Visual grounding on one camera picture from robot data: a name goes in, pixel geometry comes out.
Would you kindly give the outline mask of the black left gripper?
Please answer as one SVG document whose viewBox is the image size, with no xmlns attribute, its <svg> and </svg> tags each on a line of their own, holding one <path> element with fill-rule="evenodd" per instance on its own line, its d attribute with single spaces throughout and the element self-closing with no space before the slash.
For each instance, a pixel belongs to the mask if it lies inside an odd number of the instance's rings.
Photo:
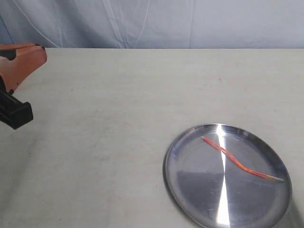
<svg viewBox="0 0 304 228">
<path fill-rule="evenodd" d="M 16 130 L 33 120 L 29 102 L 22 103 L 12 93 L 47 61 L 44 46 L 35 43 L 0 45 L 0 121 Z"/>
</svg>

